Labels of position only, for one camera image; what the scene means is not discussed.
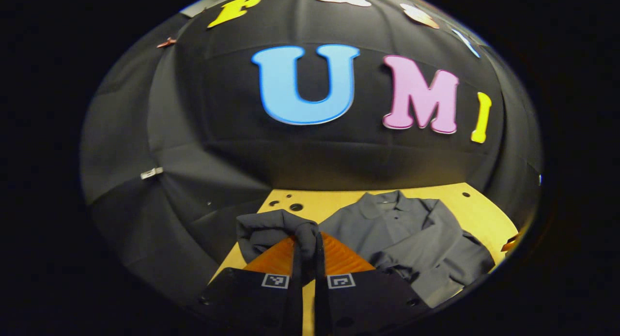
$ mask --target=gray collared shirt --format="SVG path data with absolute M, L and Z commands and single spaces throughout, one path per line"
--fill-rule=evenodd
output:
M 489 250 L 463 230 L 438 199 L 408 199 L 401 191 L 365 193 L 319 229 L 378 270 L 391 270 L 436 307 L 495 265 Z

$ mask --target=blue letter u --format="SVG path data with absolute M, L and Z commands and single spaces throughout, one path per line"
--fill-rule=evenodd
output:
M 329 94 L 312 102 L 299 97 L 297 59 L 304 49 L 296 46 L 273 47 L 252 56 L 259 65 L 261 99 L 273 119 L 286 124 L 321 124 L 334 120 L 349 109 L 354 96 L 353 59 L 359 49 L 346 45 L 324 45 L 316 53 L 327 58 Z

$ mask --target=yellow wooden board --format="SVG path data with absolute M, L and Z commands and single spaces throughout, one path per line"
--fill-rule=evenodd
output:
M 284 209 L 295 215 L 310 219 L 317 223 L 323 222 L 340 208 L 357 202 L 364 193 L 387 193 L 394 190 L 374 191 L 296 191 L 273 190 L 259 213 Z M 506 240 L 517 234 L 516 227 L 510 219 L 487 197 L 466 183 L 446 184 L 443 186 L 401 189 L 410 199 L 440 199 L 458 219 L 461 227 L 473 234 L 491 253 L 496 267 L 504 259 L 500 252 Z M 273 206 L 269 203 L 278 201 Z M 302 204 L 299 211 L 290 210 L 292 204 Z M 239 244 L 235 244 L 224 262 L 213 277 L 226 267 L 243 268 L 244 261 Z M 314 281 L 303 288 L 303 336 L 314 335 Z

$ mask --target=letter m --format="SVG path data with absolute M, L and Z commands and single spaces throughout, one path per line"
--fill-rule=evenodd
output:
M 428 87 L 413 60 L 388 55 L 383 62 L 392 68 L 394 78 L 392 111 L 383 117 L 385 127 L 407 129 L 413 126 L 414 118 L 409 113 L 411 102 L 419 128 L 426 128 L 430 122 L 431 129 L 437 133 L 452 134 L 456 131 L 457 76 L 439 70 Z

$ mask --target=fisheye lens view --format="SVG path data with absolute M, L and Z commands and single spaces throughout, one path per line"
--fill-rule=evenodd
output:
M 103 78 L 80 145 L 111 251 L 231 334 L 378 336 L 475 293 L 535 221 L 525 86 L 424 0 L 198 0 Z

